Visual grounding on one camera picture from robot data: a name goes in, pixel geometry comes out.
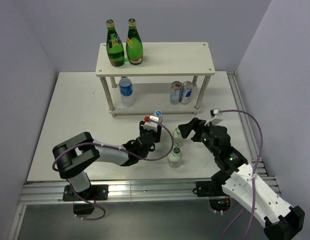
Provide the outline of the blue label water bottle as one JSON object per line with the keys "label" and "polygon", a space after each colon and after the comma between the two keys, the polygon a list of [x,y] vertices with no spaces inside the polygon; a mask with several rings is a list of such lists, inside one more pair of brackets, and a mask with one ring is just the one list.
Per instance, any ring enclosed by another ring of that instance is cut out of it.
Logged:
{"label": "blue label water bottle", "polygon": [[122,76],[119,80],[119,90],[121,95],[122,104],[125,107],[134,105],[133,85],[127,76]]}
{"label": "blue label water bottle", "polygon": [[150,119],[162,123],[163,122],[163,113],[160,110],[156,110],[151,116]]}

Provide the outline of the green glass bottle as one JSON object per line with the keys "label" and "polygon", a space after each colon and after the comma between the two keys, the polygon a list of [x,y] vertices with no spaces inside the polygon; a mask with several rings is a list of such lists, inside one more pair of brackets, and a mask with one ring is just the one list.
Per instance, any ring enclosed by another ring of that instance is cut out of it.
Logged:
{"label": "green glass bottle", "polygon": [[126,55],[129,63],[132,65],[139,65],[143,61],[143,43],[137,30],[137,22],[134,18],[128,20]]}
{"label": "green glass bottle", "polygon": [[112,19],[106,21],[107,40],[106,52],[110,64],[114,67],[120,67],[125,63],[125,52],[122,41],[115,29],[115,23]]}

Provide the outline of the green glass bottle front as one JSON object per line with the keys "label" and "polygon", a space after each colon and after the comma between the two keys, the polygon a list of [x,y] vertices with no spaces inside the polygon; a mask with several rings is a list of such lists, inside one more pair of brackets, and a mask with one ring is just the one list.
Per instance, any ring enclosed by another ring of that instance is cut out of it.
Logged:
{"label": "green glass bottle front", "polygon": [[132,65],[139,65],[143,61],[143,43],[137,30],[137,22],[134,18],[128,20],[126,55],[129,63]]}

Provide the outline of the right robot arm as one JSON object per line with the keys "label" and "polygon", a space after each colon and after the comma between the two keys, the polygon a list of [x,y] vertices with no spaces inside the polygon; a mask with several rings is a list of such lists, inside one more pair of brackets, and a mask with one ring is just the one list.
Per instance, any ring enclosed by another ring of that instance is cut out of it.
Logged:
{"label": "right robot arm", "polygon": [[252,165],[231,145],[226,127],[194,117],[178,129],[184,139],[194,131],[191,140],[203,143],[219,168],[210,180],[196,182],[198,197],[230,196],[253,214],[270,240],[291,240],[303,229],[305,212],[254,174]]}

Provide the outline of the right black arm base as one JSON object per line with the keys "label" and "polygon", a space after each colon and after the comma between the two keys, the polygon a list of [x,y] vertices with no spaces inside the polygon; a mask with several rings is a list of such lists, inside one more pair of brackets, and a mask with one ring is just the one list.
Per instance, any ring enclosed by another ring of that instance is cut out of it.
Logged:
{"label": "right black arm base", "polygon": [[192,193],[199,198],[208,198],[210,207],[217,212],[228,211],[231,208],[231,200],[222,191],[222,187],[215,181],[197,181]]}

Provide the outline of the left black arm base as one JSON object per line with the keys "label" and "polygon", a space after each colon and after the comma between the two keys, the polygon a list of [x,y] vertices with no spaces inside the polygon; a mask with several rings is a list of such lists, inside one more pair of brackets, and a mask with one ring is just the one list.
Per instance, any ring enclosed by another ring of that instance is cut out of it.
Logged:
{"label": "left black arm base", "polygon": [[[106,216],[106,210],[97,201],[108,199],[109,186],[107,184],[93,184],[82,192],[76,192],[73,186],[66,185],[62,196],[63,202],[73,202],[73,213],[82,221],[96,221]],[[89,217],[94,210],[99,209],[102,215]]]}

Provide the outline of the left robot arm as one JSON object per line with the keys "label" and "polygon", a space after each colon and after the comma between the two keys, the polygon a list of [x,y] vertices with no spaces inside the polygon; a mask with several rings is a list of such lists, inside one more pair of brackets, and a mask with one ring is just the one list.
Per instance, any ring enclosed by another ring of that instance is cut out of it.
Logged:
{"label": "left robot arm", "polygon": [[160,141],[162,126],[146,120],[139,122],[139,137],[123,145],[101,143],[90,132],[82,132],[52,149],[52,169],[67,180],[81,200],[91,197],[93,188],[85,169],[94,162],[129,167],[145,160]]}

